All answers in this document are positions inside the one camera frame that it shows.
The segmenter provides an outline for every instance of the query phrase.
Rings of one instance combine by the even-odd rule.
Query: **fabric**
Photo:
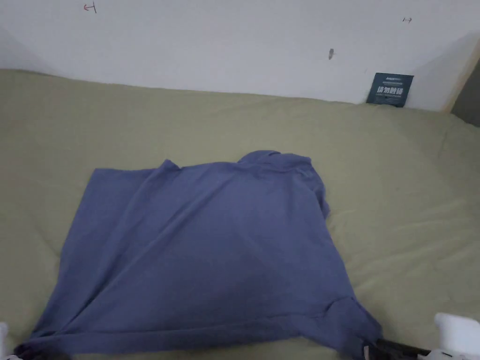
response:
[[[58,278],[95,168],[302,154],[327,227],[386,339],[435,348],[437,312],[480,319],[480,129],[451,114],[321,100],[96,84],[0,71],[0,321],[26,341]],[[81,360],[117,355],[77,355]],[[301,337],[123,360],[338,359]]]
[[[361,358],[359,305],[310,159],[97,169],[26,346],[65,353],[210,348],[305,336]]]

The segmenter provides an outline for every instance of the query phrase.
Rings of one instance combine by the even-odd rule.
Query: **mattress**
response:
[[[0,321],[26,339],[95,168],[312,158],[327,225],[388,339],[438,345],[433,316],[480,319],[480,129],[454,115],[304,98],[146,89],[0,71]],[[81,359],[109,358],[81,355]],[[297,338],[128,359],[320,359]]]

